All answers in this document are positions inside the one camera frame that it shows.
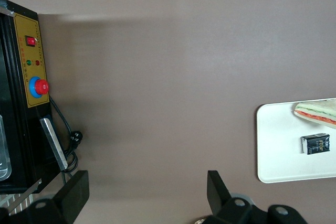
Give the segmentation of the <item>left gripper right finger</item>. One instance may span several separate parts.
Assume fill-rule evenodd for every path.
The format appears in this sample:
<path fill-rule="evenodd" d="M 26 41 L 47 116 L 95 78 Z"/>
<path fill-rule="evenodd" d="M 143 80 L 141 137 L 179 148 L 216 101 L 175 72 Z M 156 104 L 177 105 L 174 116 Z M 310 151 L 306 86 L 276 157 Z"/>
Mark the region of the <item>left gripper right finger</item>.
<path fill-rule="evenodd" d="M 232 197 L 216 170 L 207 172 L 207 199 L 212 211 L 207 223 L 249 223 L 251 204 L 244 198 Z"/>

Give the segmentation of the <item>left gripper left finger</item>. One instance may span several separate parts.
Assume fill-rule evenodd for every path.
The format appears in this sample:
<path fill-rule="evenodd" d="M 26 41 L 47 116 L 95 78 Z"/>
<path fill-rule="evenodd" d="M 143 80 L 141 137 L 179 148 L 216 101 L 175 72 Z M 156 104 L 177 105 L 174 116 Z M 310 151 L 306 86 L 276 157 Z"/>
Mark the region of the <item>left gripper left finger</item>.
<path fill-rule="evenodd" d="M 28 208 L 28 223 L 74 223 L 89 195 L 89 173 L 79 170 L 52 198 Z"/>

